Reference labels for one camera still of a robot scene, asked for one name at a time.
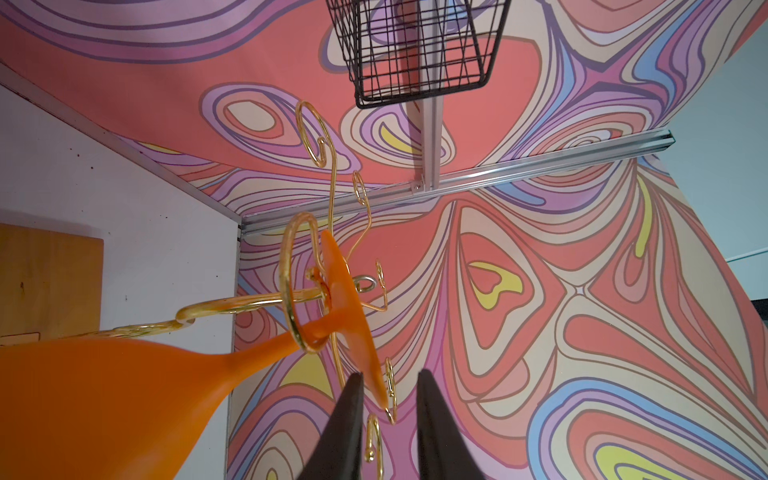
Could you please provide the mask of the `gold wire rack wooden base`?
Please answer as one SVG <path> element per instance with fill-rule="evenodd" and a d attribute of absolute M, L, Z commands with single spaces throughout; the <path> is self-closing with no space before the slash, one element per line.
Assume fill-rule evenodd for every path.
<path fill-rule="evenodd" d="M 156 335 L 179 331 L 204 317 L 250 312 L 274 304 L 283 310 L 286 333 L 296 333 L 301 325 L 322 318 L 330 308 L 321 250 L 323 232 L 334 238 L 331 229 L 319 228 L 312 213 L 299 212 L 292 217 L 282 237 L 278 289 L 274 293 L 198 303 L 182 308 L 170 321 L 100 330 L 101 241 L 5 225 L 1 229 L 1 350 L 78 336 L 156 342 Z M 352 279 L 359 299 L 361 293 L 384 284 L 382 275 Z M 339 337 L 344 336 L 334 332 L 321 345 L 297 351 L 316 353 L 325 346 L 335 346 Z M 381 407 L 376 403 L 395 419 L 392 367 L 389 362 L 380 363 L 389 404 Z M 362 416 L 362 440 L 362 461 L 382 467 L 383 439 L 375 416 Z"/>

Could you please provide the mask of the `orange wine glass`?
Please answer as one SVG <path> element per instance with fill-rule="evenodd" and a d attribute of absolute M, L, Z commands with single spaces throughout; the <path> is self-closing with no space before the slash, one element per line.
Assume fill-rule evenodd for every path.
<path fill-rule="evenodd" d="M 368 389 L 389 404 L 381 363 L 347 261 L 321 250 L 330 308 L 247 350 L 202 354 L 156 342 L 78 336 L 1 350 L 5 479 L 171 479 L 240 383 L 342 334 Z"/>

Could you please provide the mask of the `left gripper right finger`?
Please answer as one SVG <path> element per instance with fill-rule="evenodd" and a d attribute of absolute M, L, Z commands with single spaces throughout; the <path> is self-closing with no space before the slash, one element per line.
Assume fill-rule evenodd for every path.
<path fill-rule="evenodd" d="M 484 479 L 431 371 L 417 379 L 417 450 L 421 479 Z"/>

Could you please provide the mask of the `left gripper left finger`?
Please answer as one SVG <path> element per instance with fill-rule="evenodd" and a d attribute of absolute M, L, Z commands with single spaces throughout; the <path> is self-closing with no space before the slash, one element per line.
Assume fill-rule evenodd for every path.
<path fill-rule="evenodd" d="M 354 480 L 361 475 L 363 375 L 353 373 L 298 480 Z"/>

